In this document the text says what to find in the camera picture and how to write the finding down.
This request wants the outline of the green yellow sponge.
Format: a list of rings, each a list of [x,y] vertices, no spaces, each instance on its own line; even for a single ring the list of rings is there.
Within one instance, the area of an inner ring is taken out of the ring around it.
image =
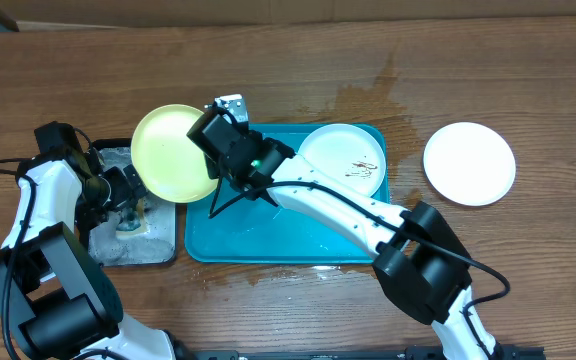
[[[126,207],[118,212],[119,223],[116,231],[121,236],[144,233],[148,230],[144,200],[139,200],[134,207]]]

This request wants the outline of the yellow-green plate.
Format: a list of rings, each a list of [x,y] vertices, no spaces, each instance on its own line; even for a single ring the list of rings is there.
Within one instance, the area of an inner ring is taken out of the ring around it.
[[[202,115],[194,107],[170,104],[152,110],[137,125],[131,139],[132,165],[157,197],[191,203],[216,189],[204,153],[187,137]]]

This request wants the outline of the white plate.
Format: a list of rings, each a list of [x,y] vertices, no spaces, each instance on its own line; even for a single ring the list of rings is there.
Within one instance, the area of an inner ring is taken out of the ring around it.
[[[448,200],[464,206],[487,206],[512,188],[517,164],[507,141],[482,124],[458,122],[437,130],[427,141],[425,175]]]
[[[298,153],[345,186],[388,201],[386,143],[377,128],[367,124],[324,125],[305,138]]]

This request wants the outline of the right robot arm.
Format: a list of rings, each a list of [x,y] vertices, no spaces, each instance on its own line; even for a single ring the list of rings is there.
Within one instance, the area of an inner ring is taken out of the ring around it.
[[[262,198],[306,215],[361,248],[386,297],[437,334],[447,359],[500,359],[472,298],[465,247],[432,206],[377,201],[316,169],[291,147],[213,107],[187,133],[209,174],[228,180],[240,198]]]

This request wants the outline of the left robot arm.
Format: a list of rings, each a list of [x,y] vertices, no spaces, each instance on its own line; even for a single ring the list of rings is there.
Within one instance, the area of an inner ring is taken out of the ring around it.
[[[0,320],[12,359],[190,359],[166,330],[127,315],[116,288],[79,238],[146,189],[133,166],[108,170],[81,130],[34,131],[39,153],[17,159],[14,224],[0,248]]]

